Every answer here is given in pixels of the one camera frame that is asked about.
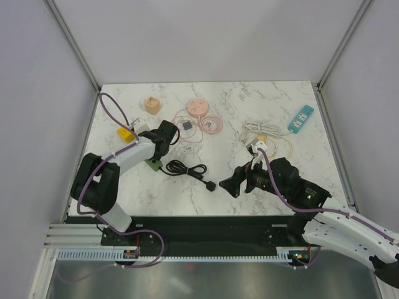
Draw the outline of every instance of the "power outlet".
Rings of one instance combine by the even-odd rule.
[[[312,107],[305,105],[289,124],[288,130],[294,132],[294,134],[297,134],[304,126],[305,122],[313,114],[313,111],[314,109]]]

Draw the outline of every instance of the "black plug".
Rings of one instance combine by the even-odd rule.
[[[216,184],[214,182],[209,181],[209,182],[206,182],[205,185],[206,185],[206,188],[211,192],[216,189]]]

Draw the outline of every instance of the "white robotic arm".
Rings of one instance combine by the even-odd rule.
[[[111,154],[113,158],[105,161],[110,155],[97,156],[89,153],[84,156],[75,177],[70,195],[78,200],[81,192],[81,204],[91,208],[107,223],[119,232],[125,232],[132,222],[132,218],[117,203],[119,177],[141,161],[151,160],[154,163],[160,160],[169,151],[169,146],[178,132],[177,127],[169,121],[162,121],[158,129],[144,131],[139,134],[140,139],[133,141]],[[95,174],[100,176],[99,181],[87,184],[94,169],[101,163],[103,166]]]
[[[280,158],[269,163],[267,170],[259,155],[237,167],[232,177],[219,182],[233,197],[238,197],[240,184],[246,180],[246,193],[255,187],[271,192],[296,212],[286,232],[292,243],[306,241],[347,255],[375,272],[385,283],[399,288],[399,234],[373,223],[345,207],[320,186],[302,179],[298,169]]]

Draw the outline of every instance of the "gray wall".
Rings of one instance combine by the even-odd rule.
[[[374,1],[324,95],[358,207],[399,230],[399,1]]]
[[[41,0],[0,9],[0,293],[27,297],[95,95]]]
[[[100,83],[318,81],[362,0],[56,0]]]

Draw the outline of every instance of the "aluminum frame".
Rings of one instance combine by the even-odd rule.
[[[326,81],[328,80],[331,72],[333,71],[334,67],[336,66],[339,58],[341,57],[342,53],[344,52],[345,48],[349,44],[350,40],[352,39],[353,35],[357,27],[359,26],[361,20],[363,19],[366,12],[370,9],[373,0],[363,0],[361,3],[358,11],[356,12],[355,16],[352,19],[351,24],[349,25],[348,29],[346,30],[340,44],[338,45],[337,49],[334,52],[333,57],[331,58],[328,66],[326,67],[325,72],[323,73],[322,77],[320,78],[317,84],[313,84],[314,93],[316,96],[317,104],[320,107],[320,112],[322,115],[322,119],[327,131],[327,136],[329,138],[330,146],[332,147],[332,152],[334,156],[335,163],[337,164],[337,168],[339,171],[340,179],[342,184],[344,185],[344,192],[347,198],[348,204],[354,205],[355,203],[355,196],[353,194],[352,187],[350,185],[349,177],[347,174],[347,170],[345,167],[345,162],[342,156],[342,151],[339,146],[338,139],[336,134],[334,133],[333,126],[331,124],[331,120],[329,117],[328,109],[325,104],[325,100],[322,96],[321,90],[325,85]],[[52,14],[53,18],[55,19],[57,25],[59,26],[63,36],[65,37],[67,43],[70,45],[74,55],[76,56],[79,64],[81,65],[82,69],[84,70],[88,80],[92,84],[94,90],[97,94],[101,91],[100,84],[98,83],[95,75],[90,69],[82,51],[79,48],[76,40],[74,39],[65,19],[62,16],[57,4],[54,0],[44,0],[45,5],[49,9],[50,13]],[[77,161],[74,165],[75,167],[75,174],[78,168],[78,165],[83,157],[85,145],[87,144],[87,140],[89,137],[89,132],[92,126],[92,120],[97,109],[97,103],[95,102],[94,109],[92,115],[90,116],[90,123],[87,128],[85,140],[82,147],[81,155],[77,158]],[[60,221],[63,222],[67,216],[67,211],[70,204],[70,197],[66,195],[66,207],[64,212],[60,218]],[[97,230],[97,228],[92,224],[82,224],[82,225],[66,225],[66,224],[52,224],[49,229],[49,234],[46,238],[46,242],[44,244],[44,249],[42,251],[41,259],[39,262],[39,266],[36,271],[36,275],[34,278],[34,282],[32,284],[31,292],[29,293],[29,299],[34,298],[45,298],[47,291],[50,287],[50,280],[52,273],[54,271],[55,261],[57,260],[57,255],[60,247],[68,247],[68,248],[103,248],[100,245],[102,233]],[[399,298],[399,292],[394,290],[393,288],[386,287],[381,281],[378,281],[380,289],[385,290],[383,295],[387,296],[395,296]]]

